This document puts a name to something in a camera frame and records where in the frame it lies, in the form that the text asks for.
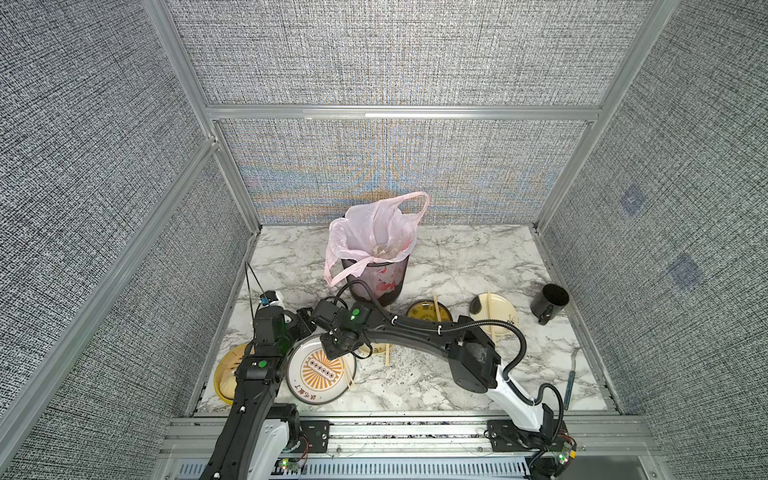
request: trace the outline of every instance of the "metal bar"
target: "metal bar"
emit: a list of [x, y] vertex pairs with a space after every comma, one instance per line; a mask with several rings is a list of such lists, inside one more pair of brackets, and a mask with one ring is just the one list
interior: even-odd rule
[[652, 480], [672, 480], [672, 471], [667, 464], [667, 458], [661, 455], [639, 455], [640, 464], [645, 475]]
[[152, 21], [157, 35], [160, 37], [168, 60], [176, 71], [176, 76], [181, 83], [181, 87], [184, 89], [184, 93], [190, 102], [192, 112], [194, 112], [200, 128], [206, 136], [213, 135], [216, 137], [217, 142], [220, 144], [216, 159], [219, 162], [221, 173], [224, 175], [224, 180], [230, 188], [232, 197], [240, 209], [246, 225], [252, 232], [257, 232], [260, 230], [261, 224], [259, 223], [256, 208], [253, 206], [253, 202], [248, 195], [245, 183], [240, 176], [240, 172], [237, 170], [232, 154], [223, 141], [221, 132], [217, 130], [217, 126], [206, 116], [205, 93], [187, 56], [187, 51], [184, 50], [184, 45], [181, 42], [181, 37], [176, 29], [173, 17], [163, 0], [142, 0], [142, 2], [144, 3], [144, 10], [147, 11], [147, 15]]
[[219, 149], [216, 152], [216, 156], [219, 159], [219, 167], [221, 168], [222, 175], [224, 175], [224, 179], [227, 181], [227, 186], [230, 188], [230, 193], [235, 199], [235, 203], [240, 208], [240, 214], [243, 215], [243, 219], [250, 228], [250, 231], [261, 231], [259, 215], [256, 212], [253, 201], [250, 199], [245, 181], [243, 181], [243, 177], [240, 176], [240, 171], [237, 169], [237, 164], [227, 145], [227, 139], [224, 137], [224, 133], [221, 131], [217, 121], [211, 121], [211, 127], [214, 130], [214, 137], [219, 145]]
[[[321, 417], [316, 414], [320, 413], [302, 414], [302, 418], [319, 419]], [[452, 415], [453, 412], [434, 412], [435, 415], [415, 413], [417, 415], [329, 416], [329, 453], [310, 457], [525, 455], [490, 453], [491, 446], [483, 436], [483, 431], [486, 422], [497, 419], [499, 415], [477, 415], [477, 412], [467, 412], [469, 415]], [[568, 413], [568, 431], [579, 442], [579, 455], [663, 455], [643, 417]], [[377, 422], [380, 419], [390, 422], [380, 425]], [[431, 424], [409, 424], [421, 422], [419, 419], [425, 419]], [[446, 425], [446, 421], [461, 423]], [[161, 458], [207, 458], [225, 422], [226, 419], [215, 417], [173, 419], [161, 447]]]
[[[568, 288], [568, 283], [565, 281], [565, 278], [558, 269], [557, 265], [555, 265], [555, 263], [552, 261], [551, 255], [549, 254], [549, 249], [547, 248], [547, 244], [544, 241], [544, 237], [542, 237], [541, 234], [533, 227], [531, 228], [531, 236], [533, 237], [533, 241], [538, 248], [539, 254], [541, 254], [541, 259], [544, 261], [544, 265], [549, 272], [550, 278], [552, 278], [555, 283], [564, 287], [570, 292], [571, 289]], [[621, 404], [621, 399], [619, 399], [616, 393], [616, 389], [613, 382], [611, 381], [611, 377], [608, 375], [608, 372], [605, 369], [605, 363], [600, 356], [600, 352], [598, 352], [598, 348], [594, 344], [592, 335], [589, 333], [587, 324], [584, 322], [584, 317], [581, 315], [581, 311], [578, 309], [574, 299], [571, 299], [571, 302], [565, 307], [565, 314], [568, 316], [568, 320], [571, 322], [571, 327], [576, 334], [579, 345], [581, 345], [582, 349], [584, 350], [584, 356], [587, 358], [587, 363], [589, 363], [589, 367], [592, 370], [595, 379], [607, 386], [611, 393], [611, 400], [613, 400], [618, 411], [622, 413], [626, 412], [624, 406]]]
[[547, 229], [554, 216], [554, 212], [571, 189], [571, 185], [584, 166], [584, 162], [600, 139], [600, 136], [611, 120], [611, 116], [621, 103], [621, 99], [629, 89], [630, 84], [639, 72], [645, 58], [650, 53], [651, 48], [656, 43], [661, 31], [667, 24], [667, 20], [669, 20], [679, 2], [680, 0], [656, 0], [653, 6], [651, 6], [640, 30], [637, 32], [637, 36], [635, 36], [632, 45], [627, 51], [627, 55], [624, 57], [607, 90], [602, 104], [603, 114], [584, 132], [579, 145], [555, 181], [547, 200], [544, 202], [544, 206], [541, 208], [536, 223], [539, 232], [544, 232]]
[[181, 37], [167, 5], [163, 0], [142, 0], [142, 3], [155, 31], [157, 31], [157, 36], [160, 37], [160, 43], [163, 45], [165, 54], [176, 71], [176, 76], [184, 89], [187, 100], [190, 102], [200, 129], [206, 137], [210, 137], [213, 132], [210, 123], [205, 118], [203, 87], [197, 79], [189, 57], [187, 57], [187, 51], [184, 50]]
[[304, 120], [369, 120], [374, 118], [440, 118], [471, 120], [597, 120], [599, 107], [398, 106], [386, 105], [209, 105], [210, 120], [222, 118], [298, 118]]
[[214, 333], [214, 337], [210, 342], [210, 346], [208, 347], [208, 354], [205, 357], [203, 367], [200, 369], [200, 373], [197, 374], [197, 380], [195, 381], [194, 389], [192, 390], [192, 396], [187, 403], [187, 408], [184, 410], [184, 414], [186, 416], [192, 416], [195, 409], [197, 408], [198, 402], [200, 401], [200, 395], [203, 393], [203, 386], [205, 385], [205, 382], [210, 375], [210, 371], [213, 368], [214, 362], [216, 361], [216, 354], [219, 352], [221, 340], [224, 338], [224, 333], [227, 331], [227, 326], [229, 325], [230, 318], [232, 316], [232, 310], [234, 309], [235, 303], [237, 302], [237, 294], [240, 293], [243, 278], [245, 278], [245, 262], [250, 261], [250, 258], [253, 255], [253, 249], [256, 247], [256, 241], [258, 237], [259, 234], [257, 232], [248, 239], [245, 254], [243, 255], [243, 260], [240, 262], [240, 269], [237, 271], [237, 277], [235, 277], [234, 284], [230, 290], [230, 296], [228, 297], [227, 305], [224, 307], [224, 311], [221, 313], [219, 326], [217, 327], [216, 333]]
[[[229, 412], [199, 412], [190, 422], [206, 422], [207, 419], [218, 419], [227, 417]], [[580, 415], [619, 415], [616, 410], [567, 410], [565, 418], [578, 417]], [[450, 413], [445, 410], [402, 410], [402, 411], [376, 411], [365, 412], [338, 411], [338, 412], [302, 412], [302, 418], [307, 420], [329, 420], [333, 422], [432, 422], [435, 417], [440, 421], [458, 421], [459, 418], [473, 421], [476, 419], [484, 420], [503, 420], [508, 415], [502, 410], [451, 410]], [[184, 419], [174, 419], [174, 422], [182, 422]]]
[[213, 145], [213, 138], [200, 144], [193, 158], [168, 187], [61, 338], [0, 417], [0, 476], [191, 189], [210, 157]]

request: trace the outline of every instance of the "black bracket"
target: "black bracket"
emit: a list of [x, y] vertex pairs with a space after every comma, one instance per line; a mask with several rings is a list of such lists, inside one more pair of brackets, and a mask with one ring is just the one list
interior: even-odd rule
[[[327, 420], [302, 420], [301, 431], [310, 444], [309, 453], [328, 452], [328, 436], [331, 422]], [[304, 439], [300, 439], [301, 444], [298, 450], [304, 452]]]
[[[545, 415], [538, 432], [521, 430], [512, 420], [488, 420], [485, 427], [485, 437], [491, 441], [494, 452], [531, 452], [544, 449], [554, 433], [554, 417], [549, 407], [544, 406]], [[563, 444], [562, 438], [555, 439], [548, 447], [553, 452], [559, 451]]]

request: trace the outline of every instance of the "vent grille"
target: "vent grille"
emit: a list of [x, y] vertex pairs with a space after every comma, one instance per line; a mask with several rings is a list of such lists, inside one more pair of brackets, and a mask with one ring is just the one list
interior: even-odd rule
[[205, 469], [206, 460], [183, 460], [177, 480], [198, 480]]
[[[178, 480], [198, 480], [204, 460], [181, 463]], [[320, 458], [310, 459], [305, 480], [335, 478], [524, 478], [528, 466], [524, 458]], [[271, 475], [272, 479], [292, 480], [299, 475]]]

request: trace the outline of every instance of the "yellow bowl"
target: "yellow bowl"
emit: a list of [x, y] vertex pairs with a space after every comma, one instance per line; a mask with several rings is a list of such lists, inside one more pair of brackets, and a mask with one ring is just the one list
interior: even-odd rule
[[240, 366], [240, 362], [243, 361], [243, 356], [245, 355], [245, 347], [248, 345], [248, 343], [244, 343], [243, 345], [236, 346], [232, 350], [230, 350], [219, 362], [219, 365], [216, 367], [216, 371], [214, 372], [214, 389], [216, 390], [216, 395], [219, 396], [222, 402], [232, 405], [233, 399], [228, 399], [224, 394], [221, 392], [220, 384], [221, 379], [224, 377], [224, 374], [226, 372], [229, 372], [232, 369], [236, 369], [238, 366]]
[[[440, 321], [452, 322], [453, 317], [451, 316], [451, 313], [448, 311], [448, 309], [445, 308], [445, 305], [440, 302], [437, 302], [437, 305], [440, 309]], [[418, 302], [408, 307], [408, 312], [406, 315], [419, 320], [437, 322], [437, 312], [435, 311], [434, 300], [419, 300]]]

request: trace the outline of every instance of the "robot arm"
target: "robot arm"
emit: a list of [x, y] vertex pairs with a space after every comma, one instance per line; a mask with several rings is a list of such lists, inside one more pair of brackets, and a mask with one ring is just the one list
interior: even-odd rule
[[[354, 353], [360, 346], [374, 342], [418, 349], [446, 359], [457, 385], [487, 394], [507, 412], [515, 427], [514, 438], [508, 442], [519, 444], [522, 451], [539, 450], [531, 460], [531, 469], [555, 434], [564, 431], [562, 408], [560, 419], [555, 422], [552, 410], [541, 403], [541, 389], [538, 398], [533, 399], [508, 375], [525, 354], [525, 338], [519, 331], [521, 352], [503, 369], [493, 342], [480, 323], [467, 316], [460, 316], [457, 323], [451, 324], [399, 319], [380, 305], [355, 303], [347, 309], [326, 300], [315, 306], [308, 321], [309, 315], [301, 315], [302, 310], [298, 316], [280, 306], [267, 306], [256, 312], [256, 335], [236, 371], [232, 409], [201, 480], [261, 480], [271, 472], [279, 450], [296, 443], [300, 436], [296, 407], [278, 407], [273, 403], [290, 349], [298, 339], [311, 334], [315, 326], [327, 330], [320, 339], [329, 359]], [[270, 430], [275, 437], [263, 439], [263, 424], [268, 419], [279, 422], [273, 422]]]
[[[525, 389], [512, 377], [502, 378], [501, 357], [485, 332], [467, 316], [456, 324], [463, 329], [448, 329], [446, 324], [408, 317], [388, 319], [372, 305], [355, 303], [351, 310], [330, 301], [321, 301], [313, 311], [312, 321], [328, 333], [320, 336], [329, 359], [335, 359], [370, 343], [391, 343], [422, 350], [448, 360], [454, 382], [470, 392], [485, 393], [496, 402], [515, 426], [532, 434], [550, 438], [554, 435], [553, 413], [545, 405], [535, 403]], [[525, 438], [538, 435], [525, 435]], [[536, 449], [540, 442], [526, 445]]]

